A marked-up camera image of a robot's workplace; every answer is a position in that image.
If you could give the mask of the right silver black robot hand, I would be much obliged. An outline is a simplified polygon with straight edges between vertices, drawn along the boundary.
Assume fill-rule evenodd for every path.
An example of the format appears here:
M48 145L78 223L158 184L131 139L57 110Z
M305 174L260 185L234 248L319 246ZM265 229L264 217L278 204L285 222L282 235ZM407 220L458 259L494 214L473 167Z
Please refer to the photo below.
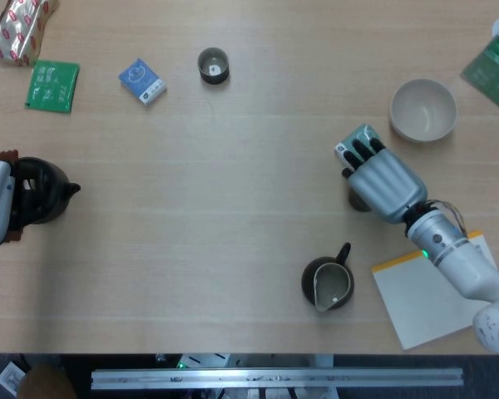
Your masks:
M351 190L386 222L402 223L411 208L427 200L423 181L379 139L350 140L343 158L349 164L343 177Z

